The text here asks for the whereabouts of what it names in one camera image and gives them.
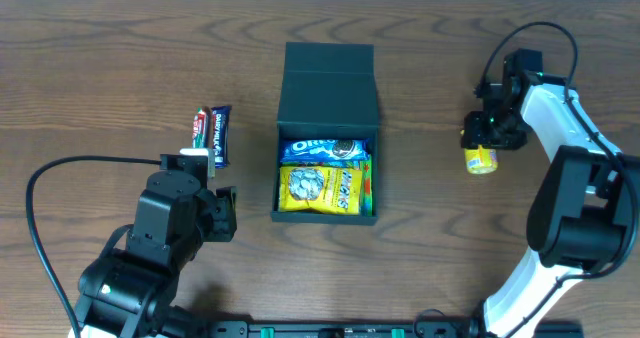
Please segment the yellow plastic jar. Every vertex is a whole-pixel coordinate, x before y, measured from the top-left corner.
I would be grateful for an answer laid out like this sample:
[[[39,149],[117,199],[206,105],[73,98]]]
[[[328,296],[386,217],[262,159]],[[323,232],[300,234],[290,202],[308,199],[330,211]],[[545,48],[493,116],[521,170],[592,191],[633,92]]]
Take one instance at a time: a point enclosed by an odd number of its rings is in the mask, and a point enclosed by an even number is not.
[[[498,169],[497,153],[494,149],[479,146],[476,149],[464,149],[465,166],[470,174],[489,174]]]

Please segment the Haribo worms candy bag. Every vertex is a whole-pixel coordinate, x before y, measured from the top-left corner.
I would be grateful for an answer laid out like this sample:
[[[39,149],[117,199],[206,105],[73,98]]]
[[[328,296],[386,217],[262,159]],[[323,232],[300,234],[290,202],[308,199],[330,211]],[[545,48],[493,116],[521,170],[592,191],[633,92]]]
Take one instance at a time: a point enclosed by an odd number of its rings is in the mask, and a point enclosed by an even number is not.
[[[360,162],[362,171],[362,189],[360,198],[360,212],[365,216],[373,215],[373,194],[372,194],[372,159]]]

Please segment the blue Dairy Milk bar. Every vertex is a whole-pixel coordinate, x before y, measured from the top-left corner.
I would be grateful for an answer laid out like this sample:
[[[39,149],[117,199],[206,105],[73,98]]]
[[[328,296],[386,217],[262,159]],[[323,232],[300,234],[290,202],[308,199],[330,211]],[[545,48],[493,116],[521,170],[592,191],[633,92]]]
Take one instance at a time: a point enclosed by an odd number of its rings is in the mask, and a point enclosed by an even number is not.
[[[214,107],[211,113],[211,149],[214,151],[214,163],[217,169],[226,168],[228,159],[228,133],[231,106]]]

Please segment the yellow Hacks candy bag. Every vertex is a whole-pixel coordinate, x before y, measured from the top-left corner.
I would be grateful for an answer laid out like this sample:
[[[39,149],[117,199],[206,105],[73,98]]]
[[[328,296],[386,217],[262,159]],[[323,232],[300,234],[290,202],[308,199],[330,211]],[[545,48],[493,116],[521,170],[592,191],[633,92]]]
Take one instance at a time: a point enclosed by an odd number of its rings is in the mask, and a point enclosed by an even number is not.
[[[361,170],[329,166],[283,166],[279,174],[280,212],[360,213],[363,185]]]

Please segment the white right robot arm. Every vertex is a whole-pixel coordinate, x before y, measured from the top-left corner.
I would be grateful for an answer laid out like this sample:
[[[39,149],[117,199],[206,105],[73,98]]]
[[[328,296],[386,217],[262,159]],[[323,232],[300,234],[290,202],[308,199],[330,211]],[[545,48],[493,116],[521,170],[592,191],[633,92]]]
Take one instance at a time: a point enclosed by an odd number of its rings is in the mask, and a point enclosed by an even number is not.
[[[571,288],[604,278],[629,257],[639,226],[639,160],[604,138],[568,79],[539,69],[481,81],[480,111],[464,120],[461,145],[517,150],[534,134],[550,166],[527,217],[528,248],[486,298],[468,337],[531,337]]]

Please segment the red green KitKat bar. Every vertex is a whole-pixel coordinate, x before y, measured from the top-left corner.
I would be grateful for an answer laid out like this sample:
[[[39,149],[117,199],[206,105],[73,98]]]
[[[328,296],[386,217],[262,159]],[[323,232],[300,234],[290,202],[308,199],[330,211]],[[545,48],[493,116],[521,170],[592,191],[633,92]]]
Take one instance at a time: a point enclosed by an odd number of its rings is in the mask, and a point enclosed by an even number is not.
[[[211,109],[202,106],[197,110],[193,120],[192,147],[207,148],[209,145]]]

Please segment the black box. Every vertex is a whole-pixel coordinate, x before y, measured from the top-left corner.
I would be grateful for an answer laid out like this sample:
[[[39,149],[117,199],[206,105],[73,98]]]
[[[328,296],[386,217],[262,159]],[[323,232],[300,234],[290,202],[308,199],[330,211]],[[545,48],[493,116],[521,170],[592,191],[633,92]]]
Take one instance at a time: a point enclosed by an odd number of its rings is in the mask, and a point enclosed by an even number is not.
[[[378,222],[380,112],[372,45],[288,42],[276,132],[277,159],[289,141],[364,140],[372,159],[373,204],[370,215],[280,212],[277,162],[270,212],[274,222],[360,226]]]

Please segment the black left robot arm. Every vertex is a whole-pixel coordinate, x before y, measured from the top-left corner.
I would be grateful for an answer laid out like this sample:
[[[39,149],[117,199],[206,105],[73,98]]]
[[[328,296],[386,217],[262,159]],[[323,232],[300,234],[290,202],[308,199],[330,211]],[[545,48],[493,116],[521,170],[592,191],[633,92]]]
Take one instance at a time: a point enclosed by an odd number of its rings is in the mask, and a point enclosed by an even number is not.
[[[152,174],[133,224],[112,233],[79,279],[81,336],[205,336],[205,323],[172,302],[181,270],[202,245],[232,240],[236,196],[233,187],[210,191],[183,171]]]

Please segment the blue Oreo cookie pack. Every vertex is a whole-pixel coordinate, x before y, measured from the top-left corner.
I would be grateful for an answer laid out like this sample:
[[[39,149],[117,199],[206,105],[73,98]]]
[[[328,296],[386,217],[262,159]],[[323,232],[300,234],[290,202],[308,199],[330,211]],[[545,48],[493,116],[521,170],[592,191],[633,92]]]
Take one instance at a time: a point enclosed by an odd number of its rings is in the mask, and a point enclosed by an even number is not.
[[[365,140],[326,139],[287,141],[280,154],[282,165],[358,168],[371,158]]]

